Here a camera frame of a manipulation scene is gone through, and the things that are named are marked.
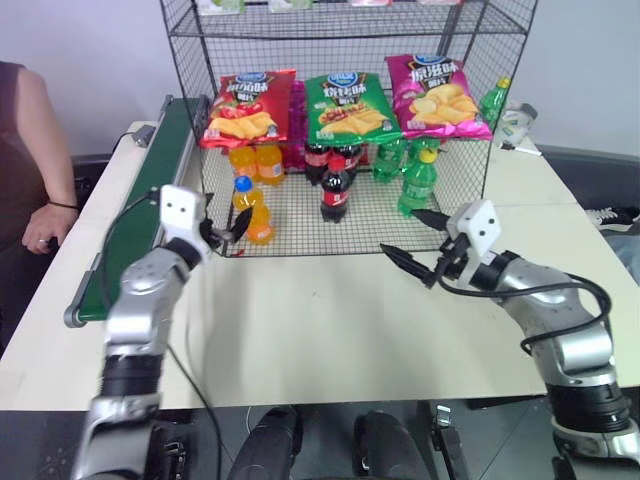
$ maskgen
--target red bottle label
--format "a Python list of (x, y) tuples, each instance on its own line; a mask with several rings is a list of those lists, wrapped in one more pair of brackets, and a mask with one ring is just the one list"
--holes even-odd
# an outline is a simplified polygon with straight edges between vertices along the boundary
[(329, 152), (326, 153), (305, 153), (304, 161), (312, 167), (324, 167), (329, 161)]
[(358, 166), (358, 160), (360, 160), (360, 155), (357, 157), (346, 158), (345, 170), (353, 170)]
[(342, 193), (332, 193), (325, 191), (322, 197), (322, 201), (325, 205), (330, 207), (337, 207), (338, 205), (342, 205), (349, 198), (349, 192)]

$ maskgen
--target green conveyor belt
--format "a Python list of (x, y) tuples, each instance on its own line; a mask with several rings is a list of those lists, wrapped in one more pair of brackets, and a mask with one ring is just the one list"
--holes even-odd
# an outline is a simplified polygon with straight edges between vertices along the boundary
[[(180, 157), (190, 133), (190, 123), (183, 99), (173, 100), (166, 108), (164, 119), (144, 160), (140, 172), (124, 205), (144, 195), (153, 186), (173, 183)], [(144, 202), (122, 218), (115, 227), (107, 259), (108, 288), (111, 298), (120, 291), (120, 276), (132, 262), (152, 247), (159, 227), (157, 206)], [(100, 290), (98, 269), (91, 272), (82, 300), (77, 309), (80, 322), (106, 319)]]

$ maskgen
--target metal wire rack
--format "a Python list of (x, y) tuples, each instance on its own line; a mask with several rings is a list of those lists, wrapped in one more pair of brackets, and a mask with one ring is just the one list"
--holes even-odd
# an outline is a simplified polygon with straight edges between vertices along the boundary
[[(395, 0), (388, 7), (355, 8), (347, 0), (315, 0), (309, 10), (270, 13), (267, 2), (249, 1), (242, 14), (200, 16), (195, 0), (160, 0), (182, 93), (208, 100), (217, 94), (221, 76), (282, 68), (295, 68), (299, 80), (338, 71), (373, 72), (390, 93), (384, 57), (404, 53), (435, 53), (463, 62), (471, 94), (479, 100), (499, 77), (514, 76), (536, 4), (537, 0), (467, 0), (455, 6), (425, 6)], [(188, 108), (199, 136), (203, 113), (196, 104)], [(444, 150), (436, 163), (439, 180), (430, 207), (451, 214), (460, 204), (482, 197), (490, 148), (489, 142), (454, 140)], [(209, 213), (223, 227), (235, 215), (233, 176), (220, 151), (202, 155), (205, 188), (215, 193)], [(303, 175), (289, 174), (280, 187), (263, 188), (278, 230), (276, 239), (263, 247), (225, 245), (224, 253), (372, 253), (379, 252), (381, 241), (410, 251), (436, 249), (440, 234), (396, 212), (399, 182), (381, 186), (370, 173), (361, 172), (352, 187), (347, 217), (328, 225), (320, 217), (318, 189)]]

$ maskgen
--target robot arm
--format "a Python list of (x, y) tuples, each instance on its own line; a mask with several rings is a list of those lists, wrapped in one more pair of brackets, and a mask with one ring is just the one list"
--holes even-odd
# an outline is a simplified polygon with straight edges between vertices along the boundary
[(251, 218), (248, 209), (232, 232), (211, 229), (202, 197), (173, 185), (162, 187), (159, 203), (166, 243), (121, 277), (106, 322), (100, 393), (87, 414), (72, 480), (168, 478), (164, 432), (154, 416), (173, 308), (189, 272), (209, 259), (209, 245), (237, 240)]
[[(435, 271), (395, 247), (383, 245), (383, 251), (427, 287), (438, 282), (452, 293), (492, 298), (518, 323), (527, 337), (523, 346), (529, 346), (525, 350), (547, 387), (561, 455), (626, 459), (640, 465), (638, 426), (616, 382), (606, 293), (586, 279), (535, 265), (514, 253), (493, 253), (490, 248), (500, 226), (486, 200), (463, 205), (451, 218), (426, 210), (414, 211), (414, 215), (449, 233)], [(478, 292), (454, 288), (443, 277)], [(605, 315), (591, 315), (582, 306), (576, 287), (597, 294)]]

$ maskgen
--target blue bottle cap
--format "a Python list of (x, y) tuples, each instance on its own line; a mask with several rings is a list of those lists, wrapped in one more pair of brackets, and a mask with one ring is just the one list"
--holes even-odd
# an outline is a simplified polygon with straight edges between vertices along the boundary
[(248, 192), (253, 188), (251, 179), (246, 175), (236, 178), (236, 190), (240, 193)]

